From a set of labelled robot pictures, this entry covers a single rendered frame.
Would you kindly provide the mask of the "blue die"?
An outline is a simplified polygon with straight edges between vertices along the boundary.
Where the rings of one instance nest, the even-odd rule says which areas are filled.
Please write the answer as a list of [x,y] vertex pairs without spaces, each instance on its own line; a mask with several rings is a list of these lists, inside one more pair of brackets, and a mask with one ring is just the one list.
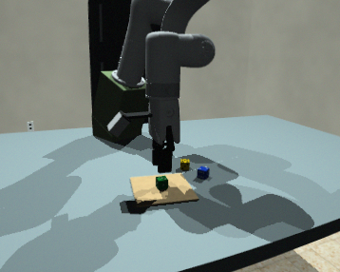
[[204,167],[204,166],[201,166],[199,169],[198,169],[198,175],[197,175],[198,178],[201,178],[203,180],[205,180],[206,178],[209,177],[209,168],[208,167]]

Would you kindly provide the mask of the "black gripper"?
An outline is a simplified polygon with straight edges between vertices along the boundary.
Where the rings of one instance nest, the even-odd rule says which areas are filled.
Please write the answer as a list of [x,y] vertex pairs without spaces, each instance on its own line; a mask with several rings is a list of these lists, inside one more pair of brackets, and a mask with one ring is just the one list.
[[152,117],[148,118],[148,130],[153,138],[152,164],[158,166],[159,173],[171,172],[174,142],[176,144],[180,142],[179,96],[145,95],[145,98],[149,99],[148,111],[152,114]]

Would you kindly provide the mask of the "tan square mat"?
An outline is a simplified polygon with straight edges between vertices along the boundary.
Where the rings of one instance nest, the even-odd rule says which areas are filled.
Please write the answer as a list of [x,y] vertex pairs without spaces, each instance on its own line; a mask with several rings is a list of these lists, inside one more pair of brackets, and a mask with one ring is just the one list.
[[[168,188],[158,190],[156,177],[166,176]],[[136,207],[199,201],[181,173],[130,178]]]

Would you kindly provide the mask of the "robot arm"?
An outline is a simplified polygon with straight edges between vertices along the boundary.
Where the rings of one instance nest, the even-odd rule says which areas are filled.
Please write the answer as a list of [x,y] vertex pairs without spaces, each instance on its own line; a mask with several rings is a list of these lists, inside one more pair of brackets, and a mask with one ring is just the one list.
[[[147,96],[179,96],[180,67],[205,67],[216,54],[214,42],[208,36],[185,34],[192,16],[208,1],[132,0],[120,63],[112,78],[128,87],[142,87],[145,83]],[[161,31],[153,32],[151,24],[161,26]],[[130,119],[149,117],[150,111],[120,110],[107,127],[119,137]]]

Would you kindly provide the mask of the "green die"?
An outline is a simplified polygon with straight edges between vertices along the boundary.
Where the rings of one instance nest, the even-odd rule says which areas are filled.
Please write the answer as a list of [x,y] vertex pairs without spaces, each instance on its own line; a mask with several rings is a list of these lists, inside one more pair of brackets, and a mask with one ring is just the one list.
[[168,188],[168,179],[166,178],[166,176],[156,177],[156,187],[157,187],[158,190]]

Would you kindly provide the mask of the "yellow die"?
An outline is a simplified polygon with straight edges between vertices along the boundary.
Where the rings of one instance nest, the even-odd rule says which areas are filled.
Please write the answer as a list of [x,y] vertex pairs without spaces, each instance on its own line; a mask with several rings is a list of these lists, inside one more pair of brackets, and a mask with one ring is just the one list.
[[189,159],[180,159],[180,170],[189,170]]

